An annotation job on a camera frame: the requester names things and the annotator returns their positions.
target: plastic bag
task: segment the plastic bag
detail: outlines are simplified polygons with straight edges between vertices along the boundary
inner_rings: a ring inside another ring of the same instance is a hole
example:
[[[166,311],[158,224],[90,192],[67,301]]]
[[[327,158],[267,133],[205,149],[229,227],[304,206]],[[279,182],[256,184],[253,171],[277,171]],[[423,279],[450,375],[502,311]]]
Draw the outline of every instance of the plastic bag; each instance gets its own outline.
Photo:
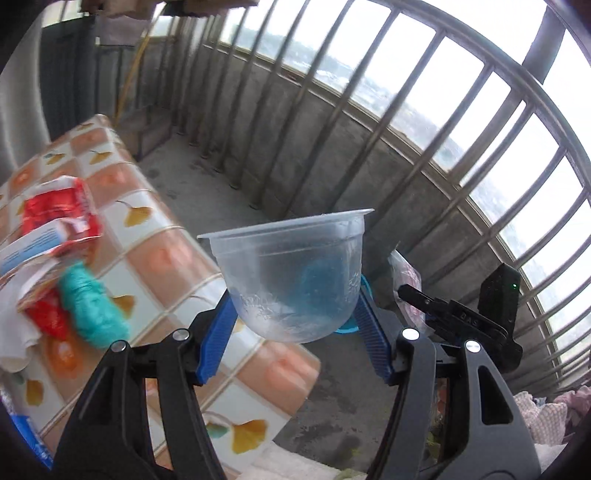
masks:
[[[392,267],[392,283],[394,287],[394,300],[398,308],[404,315],[409,325],[414,325],[419,332],[425,332],[427,324],[425,323],[425,314],[412,305],[401,300],[398,296],[398,288],[401,285],[408,284],[411,287],[421,290],[421,275],[405,258],[393,250],[388,257],[388,263]]]

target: teal yarn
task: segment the teal yarn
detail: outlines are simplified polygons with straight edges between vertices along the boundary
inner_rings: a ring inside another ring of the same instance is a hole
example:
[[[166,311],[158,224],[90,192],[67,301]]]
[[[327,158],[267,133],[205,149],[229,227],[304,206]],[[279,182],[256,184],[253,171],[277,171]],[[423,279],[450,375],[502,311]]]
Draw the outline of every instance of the teal yarn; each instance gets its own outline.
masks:
[[[58,283],[61,306],[70,312],[78,334],[97,348],[129,338],[129,326],[104,286],[82,262],[75,263]]]

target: ginkgo leaf pattern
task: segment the ginkgo leaf pattern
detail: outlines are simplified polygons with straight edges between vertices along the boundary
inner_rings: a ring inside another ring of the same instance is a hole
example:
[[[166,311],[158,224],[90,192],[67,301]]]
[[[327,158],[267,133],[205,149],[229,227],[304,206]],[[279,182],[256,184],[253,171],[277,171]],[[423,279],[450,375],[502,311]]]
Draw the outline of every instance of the ginkgo leaf pattern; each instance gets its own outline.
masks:
[[[206,423],[207,433],[210,438],[219,439],[232,431],[232,451],[237,455],[256,450],[265,442],[268,429],[266,420],[251,420],[237,425],[219,413],[208,411],[203,415],[206,418],[211,417],[220,422],[208,421]]]
[[[242,425],[233,425],[232,451],[239,455],[259,448],[261,443],[265,441],[267,427],[266,420],[251,420]]]
[[[135,297],[133,295],[123,295],[122,297],[111,297],[111,300],[115,305],[119,307],[119,310],[123,312],[123,316],[126,319],[130,319],[134,312]]]
[[[95,152],[94,150],[91,150],[91,152],[94,152],[94,156],[89,162],[90,165],[95,165],[97,163],[105,161],[113,154],[113,152]]]
[[[49,160],[47,160],[47,165],[53,165],[54,163],[58,163],[65,156],[65,153],[56,153],[55,155],[51,155]]]
[[[39,380],[27,380],[27,403],[33,407],[38,407],[43,403],[44,388]]]
[[[123,202],[122,200],[117,200],[117,203],[122,203],[129,209],[124,221],[126,227],[141,225],[152,216],[151,207],[132,207],[129,203]]]

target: clothes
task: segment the clothes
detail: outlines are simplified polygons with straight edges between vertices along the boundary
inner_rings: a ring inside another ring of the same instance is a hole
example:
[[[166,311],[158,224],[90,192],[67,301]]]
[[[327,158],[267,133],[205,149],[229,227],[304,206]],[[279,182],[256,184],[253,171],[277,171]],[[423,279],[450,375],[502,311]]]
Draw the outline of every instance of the clothes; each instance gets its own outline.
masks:
[[[578,392],[571,390],[563,393],[554,399],[554,403],[563,403],[584,417],[591,408],[591,388],[583,386]]]
[[[288,452],[271,443],[239,480],[334,480],[336,468]]]
[[[520,392],[513,398],[534,443],[550,446],[562,443],[568,412],[565,404],[548,403],[538,407],[527,392]]]

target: concrete floor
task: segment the concrete floor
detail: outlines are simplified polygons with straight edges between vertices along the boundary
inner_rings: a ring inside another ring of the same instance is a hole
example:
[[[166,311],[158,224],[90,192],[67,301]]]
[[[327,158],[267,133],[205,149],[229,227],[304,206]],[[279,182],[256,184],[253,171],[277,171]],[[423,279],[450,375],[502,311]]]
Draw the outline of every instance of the concrete floor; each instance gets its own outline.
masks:
[[[140,164],[192,235],[268,221],[198,155],[186,137],[175,134]],[[332,334],[306,347],[320,358],[322,371],[308,401],[275,442],[326,465],[365,472],[386,428],[395,388],[374,374],[357,334]]]

